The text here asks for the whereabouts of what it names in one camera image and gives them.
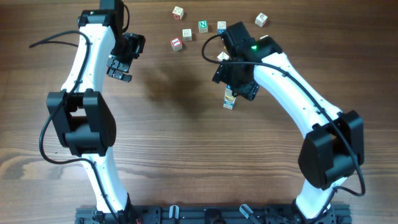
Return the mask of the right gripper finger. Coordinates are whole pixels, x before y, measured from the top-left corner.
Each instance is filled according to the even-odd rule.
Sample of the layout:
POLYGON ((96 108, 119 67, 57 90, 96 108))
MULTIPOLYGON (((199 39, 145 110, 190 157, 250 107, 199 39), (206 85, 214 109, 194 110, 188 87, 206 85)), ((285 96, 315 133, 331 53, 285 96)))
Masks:
POLYGON ((229 75, 230 75, 230 66, 228 65, 228 61, 220 62, 212 81, 215 83, 223 82, 225 84, 229 83, 229 75))
POLYGON ((259 87, 259 84, 255 81, 240 84, 238 87, 234 88, 234 96, 242 96, 249 101, 253 101, 257 95, 259 87))

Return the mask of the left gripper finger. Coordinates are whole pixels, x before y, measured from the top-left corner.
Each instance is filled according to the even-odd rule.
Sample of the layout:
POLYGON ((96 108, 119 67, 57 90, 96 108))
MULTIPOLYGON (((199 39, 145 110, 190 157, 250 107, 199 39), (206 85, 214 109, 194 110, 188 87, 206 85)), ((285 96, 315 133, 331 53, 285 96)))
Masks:
POLYGON ((106 74, 109 77, 124 81, 124 82, 130 82, 132 79, 131 75, 125 74, 123 72, 120 72, 119 70, 115 70, 113 68, 108 68, 106 74))
POLYGON ((127 59, 118 60, 114 55, 109 55, 109 59, 107 61, 107 66, 112 68, 113 70, 117 70, 124 73, 129 73, 129 69, 132 64, 132 58, 128 57, 127 59))

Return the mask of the yellow sided picture block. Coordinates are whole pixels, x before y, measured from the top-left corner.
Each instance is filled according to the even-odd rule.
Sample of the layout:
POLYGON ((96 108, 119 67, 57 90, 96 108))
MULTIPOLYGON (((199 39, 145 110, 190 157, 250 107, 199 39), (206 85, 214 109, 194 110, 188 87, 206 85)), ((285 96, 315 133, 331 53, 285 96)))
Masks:
POLYGON ((229 89, 229 88, 226 88, 226 89, 225 89, 224 95, 225 95, 225 97, 228 97, 228 98, 231 98, 231 99, 234 98, 234 96, 233 96, 233 91, 232 91, 231 89, 229 89))

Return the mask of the red sided white block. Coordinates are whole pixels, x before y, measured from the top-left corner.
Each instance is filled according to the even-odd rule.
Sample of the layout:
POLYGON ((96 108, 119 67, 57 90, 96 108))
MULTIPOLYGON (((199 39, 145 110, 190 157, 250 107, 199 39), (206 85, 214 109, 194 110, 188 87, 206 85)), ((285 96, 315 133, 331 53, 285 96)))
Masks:
POLYGON ((224 101, 224 105, 228 105, 228 106, 234 107, 234 103, 230 103, 230 102, 227 102, 227 101, 224 101))

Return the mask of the yellow top block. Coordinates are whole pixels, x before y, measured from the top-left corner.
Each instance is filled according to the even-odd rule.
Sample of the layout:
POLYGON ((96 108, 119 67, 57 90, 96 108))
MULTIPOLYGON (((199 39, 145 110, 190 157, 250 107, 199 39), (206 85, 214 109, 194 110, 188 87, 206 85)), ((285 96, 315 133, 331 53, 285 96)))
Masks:
POLYGON ((234 103, 236 101, 235 97, 231 98, 231 97, 228 97, 228 96, 225 96, 224 100, 227 101, 227 102, 230 102, 230 103, 234 103))

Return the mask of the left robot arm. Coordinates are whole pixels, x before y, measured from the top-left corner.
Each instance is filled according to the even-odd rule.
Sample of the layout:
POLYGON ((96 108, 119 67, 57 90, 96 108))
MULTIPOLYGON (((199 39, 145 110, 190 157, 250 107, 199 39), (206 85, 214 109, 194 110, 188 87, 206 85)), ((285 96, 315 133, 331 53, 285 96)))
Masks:
POLYGON ((119 178, 113 157, 116 122, 103 96, 105 76, 131 81, 131 63, 145 37, 127 32, 130 15, 121 1, 101 1, 78 18, 80 36, 70 74, 59 92, 47 97, 49 117, 60 144, 85 168, 96 207, 78 209, 76 223, 141 223, 119 178))

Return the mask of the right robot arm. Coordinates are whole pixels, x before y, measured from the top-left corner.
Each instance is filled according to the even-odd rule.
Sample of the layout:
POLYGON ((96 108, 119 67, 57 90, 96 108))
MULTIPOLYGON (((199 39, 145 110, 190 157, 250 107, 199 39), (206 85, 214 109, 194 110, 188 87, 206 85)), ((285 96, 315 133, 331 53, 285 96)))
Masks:
POLYGON ((234 97, 255 99, 265 88, 293 119, 303 136, 298 166, 305 178, 287 216, 273 219, 292 223, 341 223, 343 216, 331 201, 353 174, 365 194, 363 119, 329 103, 294 69, 276 41, 267 35, 250 36, 242 22, 217 36, 229 58, 217 62, 215 83, 225 83, 234 97))

